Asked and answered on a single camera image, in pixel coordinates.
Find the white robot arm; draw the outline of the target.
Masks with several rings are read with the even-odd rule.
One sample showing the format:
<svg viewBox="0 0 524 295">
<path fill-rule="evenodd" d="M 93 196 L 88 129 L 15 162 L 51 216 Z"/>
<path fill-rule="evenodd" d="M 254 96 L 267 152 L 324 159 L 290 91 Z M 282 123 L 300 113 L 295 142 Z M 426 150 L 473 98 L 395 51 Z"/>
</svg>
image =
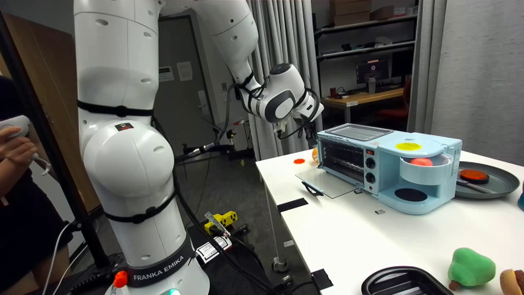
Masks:
<svg viewBox="0 0 524 295">
<path fill-rule="evenodd" d="M 323 113 L 295 65 L 254 77 L 259 31 L 246 0 L 74 0 L 80 155 L 124 255 L 105 295 L 211 290 L 175 201 L 174 149 L 152 126 L 159 19 L 187 10 L 208 26 L 247 113 L 275 128 Z"/>
</svg>

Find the person hand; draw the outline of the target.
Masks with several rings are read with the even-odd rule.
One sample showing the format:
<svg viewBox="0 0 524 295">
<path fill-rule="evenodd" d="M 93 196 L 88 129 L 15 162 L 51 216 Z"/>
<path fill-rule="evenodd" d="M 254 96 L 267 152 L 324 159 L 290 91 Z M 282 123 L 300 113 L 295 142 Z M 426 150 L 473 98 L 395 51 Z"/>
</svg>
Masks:
<svg viewBox="0 0 524 295">
<path fill-rule="evenodd" d="M 16 137 L 18 128 L 0 129 L 0 183 L 13 185 L 26 172 L 38 152 L 36 144 L 28 137 Z"/>
</svg>

